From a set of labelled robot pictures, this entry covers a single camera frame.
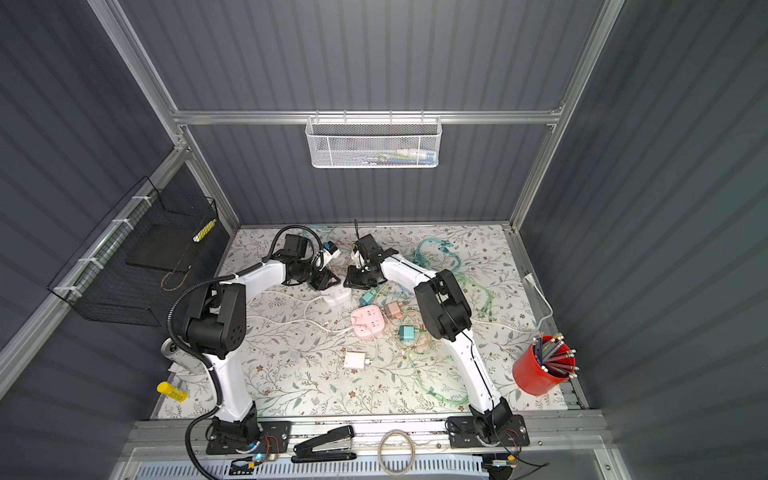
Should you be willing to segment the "white USB charger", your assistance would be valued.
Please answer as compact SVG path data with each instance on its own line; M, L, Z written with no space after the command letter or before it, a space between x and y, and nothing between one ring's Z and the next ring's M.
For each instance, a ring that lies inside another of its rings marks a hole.
M370 363L364 352L347 351L344 355L343 368L354 371L363 370Z

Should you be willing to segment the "pink power strip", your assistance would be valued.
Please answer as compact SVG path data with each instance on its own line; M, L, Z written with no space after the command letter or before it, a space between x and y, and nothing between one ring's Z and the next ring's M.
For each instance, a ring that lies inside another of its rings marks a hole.
M368 305L353 310L350 313L350 321L356 337L363 340L374 339L380 336L386 326L381 309L375 305Z

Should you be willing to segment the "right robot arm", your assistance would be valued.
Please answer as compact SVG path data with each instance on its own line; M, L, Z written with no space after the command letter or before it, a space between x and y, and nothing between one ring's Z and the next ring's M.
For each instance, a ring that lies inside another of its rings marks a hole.
M488 443L513 416L508 401L491 379L474 341L472 310L454 274L433 271L383 248L368 234L354 242L344 286L367 290L388 281L415 295L427 332L450 351L467 389L476 434Z

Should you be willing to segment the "pink USB charger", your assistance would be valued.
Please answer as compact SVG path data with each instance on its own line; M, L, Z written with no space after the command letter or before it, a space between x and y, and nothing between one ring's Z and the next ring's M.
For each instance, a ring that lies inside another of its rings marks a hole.
M391 302L386 304L384 306L383 312L389 320L399 320L404 316L399 302Z

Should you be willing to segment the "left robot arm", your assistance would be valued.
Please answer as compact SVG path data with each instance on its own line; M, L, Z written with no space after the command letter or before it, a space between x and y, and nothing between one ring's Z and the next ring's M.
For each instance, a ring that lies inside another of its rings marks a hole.
M260 438L255 401L249 394L239 349L247 304L272 287L308 284L323 291L340 283L328 267L340 254L311 228L288 225L273 237L266 256L235 273L199 281L173 302L166 328L171 341L200 361L212 382L215 407L201 415L214 431L249 443Z

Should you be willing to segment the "white power strip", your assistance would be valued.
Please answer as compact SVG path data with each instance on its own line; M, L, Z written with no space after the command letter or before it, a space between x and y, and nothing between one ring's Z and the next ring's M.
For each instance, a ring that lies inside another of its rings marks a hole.
M322 292L321 298L329 307L336 307L348 302L352 297L352 290L343 285L336 285Z

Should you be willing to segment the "teal USB charger cube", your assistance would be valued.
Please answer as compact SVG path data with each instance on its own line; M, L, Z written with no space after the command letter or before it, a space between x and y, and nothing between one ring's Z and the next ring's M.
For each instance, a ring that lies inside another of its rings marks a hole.
M401 325L398 328L398 339L400 342L413 343L416 340L418 330L414 326Z

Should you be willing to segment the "red pencil cup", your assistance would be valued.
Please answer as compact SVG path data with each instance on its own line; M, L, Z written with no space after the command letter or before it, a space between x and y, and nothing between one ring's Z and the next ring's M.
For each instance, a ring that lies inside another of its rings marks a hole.
M576 351L562 334L536 337L512 369L513 379L525 393L541 396L577 377Z

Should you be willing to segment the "black stapler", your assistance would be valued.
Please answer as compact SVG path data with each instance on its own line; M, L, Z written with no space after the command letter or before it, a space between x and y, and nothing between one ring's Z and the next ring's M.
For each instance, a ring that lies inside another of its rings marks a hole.
M352 450L354 437L355 430L351 425L328 430L296 445L291 462L302 464L355 460L357 454Z

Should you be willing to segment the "yellow marker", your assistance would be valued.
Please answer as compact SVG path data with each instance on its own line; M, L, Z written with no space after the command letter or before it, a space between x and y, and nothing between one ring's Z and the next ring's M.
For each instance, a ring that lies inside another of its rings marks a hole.
M173 386L171 383L164 381L157 384L156 390L161 395L166 396L177 402L185 402L188 399L188 394L183 390Z

